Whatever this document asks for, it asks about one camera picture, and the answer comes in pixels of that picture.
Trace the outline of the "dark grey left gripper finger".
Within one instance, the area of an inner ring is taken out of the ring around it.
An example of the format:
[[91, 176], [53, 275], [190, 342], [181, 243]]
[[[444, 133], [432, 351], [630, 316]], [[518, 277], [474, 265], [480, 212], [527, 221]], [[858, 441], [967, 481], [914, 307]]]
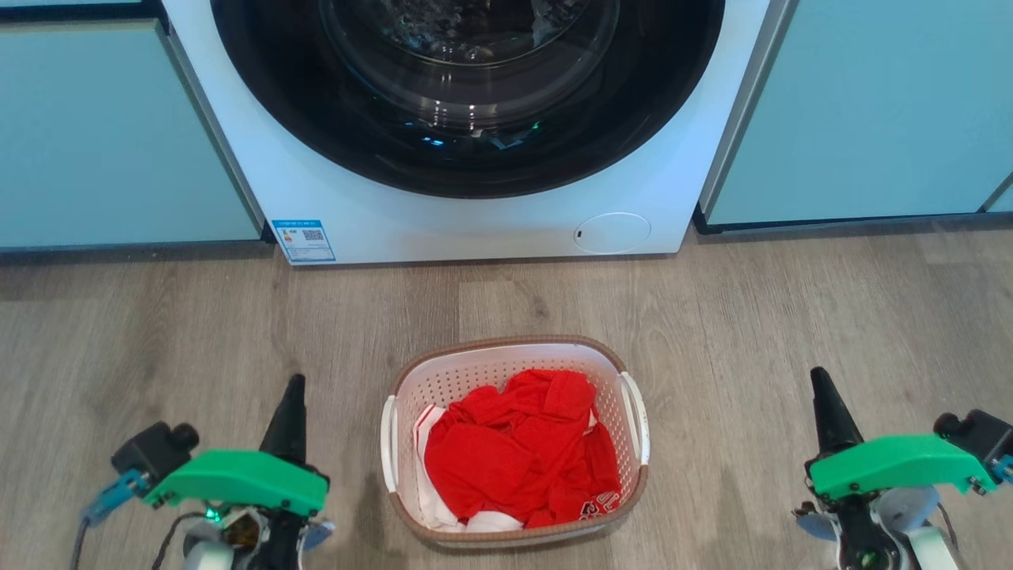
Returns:
[[258, 447], [260, 452], [300, 468], [308, 468], [305, 393], [305, 376], [301, 373], [294, 374], [286, 385], [281, 401], [276, 405], [271, 422]]

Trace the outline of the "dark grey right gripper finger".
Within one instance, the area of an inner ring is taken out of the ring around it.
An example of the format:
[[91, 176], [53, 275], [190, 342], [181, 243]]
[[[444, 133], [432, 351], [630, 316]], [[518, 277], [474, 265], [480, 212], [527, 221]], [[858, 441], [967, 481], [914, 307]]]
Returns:
[[864, 443], [864, 437], [829, 372], [824, 367], [811, 368], [810, 382], [819, 437], [819, 454], [813, 462]]

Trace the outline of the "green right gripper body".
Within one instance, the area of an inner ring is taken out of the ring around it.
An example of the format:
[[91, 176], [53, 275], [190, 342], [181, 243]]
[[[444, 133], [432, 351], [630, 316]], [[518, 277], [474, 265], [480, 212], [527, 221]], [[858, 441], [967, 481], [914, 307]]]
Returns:
[[893, 488], [952, 485], [994, 491], [1000, 481], [983, 462], [937, 435], [890, 435], [819, 459], [808, 468], [819, 498], [839, 501]]

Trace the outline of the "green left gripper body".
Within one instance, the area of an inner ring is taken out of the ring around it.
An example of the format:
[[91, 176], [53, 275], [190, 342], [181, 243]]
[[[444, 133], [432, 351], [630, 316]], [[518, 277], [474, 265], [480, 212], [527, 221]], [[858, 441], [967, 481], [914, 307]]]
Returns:
[[157, 508], [182, 501], [218, 501], [282, 509], [311, 517], [322, 512], [325, 476], [256, 450], [208, 450], [173, 470], [142, 502]]

